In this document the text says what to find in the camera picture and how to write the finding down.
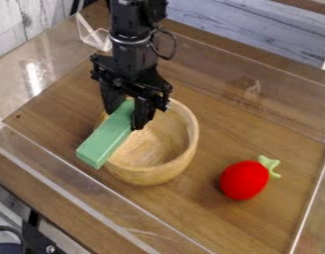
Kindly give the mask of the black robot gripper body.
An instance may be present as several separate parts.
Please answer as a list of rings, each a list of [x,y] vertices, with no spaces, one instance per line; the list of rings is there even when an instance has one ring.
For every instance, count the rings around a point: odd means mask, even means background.
[[[90,77],[110,86],[118,87],[125,97],[144,97],[156,109],[165,111],[172,85],[157,71],[157,60],[170,60],[173,55],[158,52],[160,40],[154,36],[145,39],[109,36],[112,55],[93,55]]]

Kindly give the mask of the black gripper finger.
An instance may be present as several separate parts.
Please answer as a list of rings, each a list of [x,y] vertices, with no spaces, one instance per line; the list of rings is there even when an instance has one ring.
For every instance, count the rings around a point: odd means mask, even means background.
[[[134,109],[130,115],[130,128],[133,130],[141,130],[145,124],[153,119],[154,105],[144,97],[134,98]]]
[[[112,114],[125,100],[125,95],[118,87],[110,86],[106,83],[100,85],[100,93],[104,104],[104,110]]]

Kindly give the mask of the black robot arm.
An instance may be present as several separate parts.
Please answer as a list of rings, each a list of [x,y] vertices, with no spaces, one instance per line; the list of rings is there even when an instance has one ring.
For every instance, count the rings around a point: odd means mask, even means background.
[[[157,32],[166,17],[166,0],[105,0],[110,15],[112,56],[92,55],[90,78],[100,84],[104,109],[112,114],[129,96],[134,99],[130,128],[141,130],[156,110],[165,111],[172,84],[157,71],[157,59],[170,60],[158,51]]]

